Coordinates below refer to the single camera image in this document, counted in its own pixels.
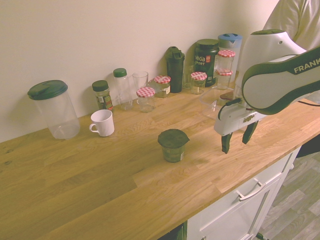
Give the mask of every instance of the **red checkered lid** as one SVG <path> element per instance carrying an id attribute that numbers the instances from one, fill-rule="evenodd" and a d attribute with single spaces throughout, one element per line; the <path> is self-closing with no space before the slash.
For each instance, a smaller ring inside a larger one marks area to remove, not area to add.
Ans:
<path id="1" fill-rule="evenodd" d="M 233 72 L 230 69 L 222 68 L 217 70 L 216 73 L 220 76 L 230 76 Z"/>
<path id="2" fill-rule="evenodd" d="M 221 50 L 218 52 L 218 55 L 223 58 L 233 58 L 236 55 L 236 53 L 231 50 Z"/>
<path id="3" fill-rule="evenodd" d="M 171 77 L 169 77 L 169 76 L 156 76 L 154 78 L 154 81 L 157 84 L 167 84 L 171 81 Z"/>
<path id="4" fill-rule="evenodd" d="M 202 71 L 196 71 L 191 73 L 191 77 L 196 81 L 202 81 L 202 80 L 206 80 L 207 74 Z"/>
<path id="5" fill-rule="evenodd" d="M 155 90 L 152 87 L 144 86 L 136 91 L 136 95 L 139 98 L 149 98 L 155 95 Z"/>

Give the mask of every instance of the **beige shirt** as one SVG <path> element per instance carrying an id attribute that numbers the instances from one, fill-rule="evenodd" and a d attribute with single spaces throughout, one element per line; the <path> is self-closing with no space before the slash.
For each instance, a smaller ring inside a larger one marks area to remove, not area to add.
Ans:
<path id="1" fill-rule="evenodd" d="M 279 0 L 263 29 L 286 31 L 305 50 L 320 46 L 320 0 Z M 320 104 L 320 91 L 307 99 Z"/>

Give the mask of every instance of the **cup handle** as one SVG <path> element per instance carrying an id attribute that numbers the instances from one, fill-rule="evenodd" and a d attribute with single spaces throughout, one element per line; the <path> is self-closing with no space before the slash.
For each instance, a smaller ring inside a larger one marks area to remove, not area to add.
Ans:
<path id="1" fill-rule="evenodd" d="M 95 125 L 94 123 L 90 124 L 89 126 L 89 130 L 93 133 L 99 133 L 97 130 L 92 130 L 93 126 L 97 127 L 97 125 Z"/>

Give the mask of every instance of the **wooden floor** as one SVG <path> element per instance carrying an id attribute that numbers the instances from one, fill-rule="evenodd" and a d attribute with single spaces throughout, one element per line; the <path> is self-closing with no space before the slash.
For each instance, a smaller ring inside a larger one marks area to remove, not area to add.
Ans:
<path id="1" fill-rule="evenodd" d="M 294 161 L 259 232 L 270 240 L 320 240 L 320 153 Z"/>

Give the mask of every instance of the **green lid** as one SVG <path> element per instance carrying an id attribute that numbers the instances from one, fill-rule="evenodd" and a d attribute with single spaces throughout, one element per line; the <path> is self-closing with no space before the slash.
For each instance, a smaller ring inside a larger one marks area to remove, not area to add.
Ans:
<path id="1" fill-rule="evenodd" d="M 169 47 L 164 53 L 167 62 L 180 63 L 185 60 L 185 54 L 181 52 L 176 46 Z"/>
<path id="2" fill-rule="evenodd" d="M 188 136 L 179 129 L 168 129 L 158 136 L 158 143 L 167 149 L 180 148 L 188 141 Z"/>
<path id="3" fill-rule="evenodd" d="M 49 80 L 34 85 L 28 91 L 32 100 L 51 99 L 67 91 L 68 85 L 61 80 Z"/>
<path id="4" fill-rule="evenodd" d="M 127 70 L 125 68 L 117 68 L 113 70 L 113 76 L 116 78 L 122 78 L 127 75 Z"/>
<path id="5" fill-rule="evenodd" d="M 108 83 L 106 80 L 99 80 L 92 83 L 92 89 L 95 92 L 102 92 L 109 88 Z"/>
<path id="6" fill-rule="evenodd" d="M 214 49 L 219 45 L 219 41 L 216 39 L 201 39 L 196 41 L 196 46 L 204 49 Z"/>

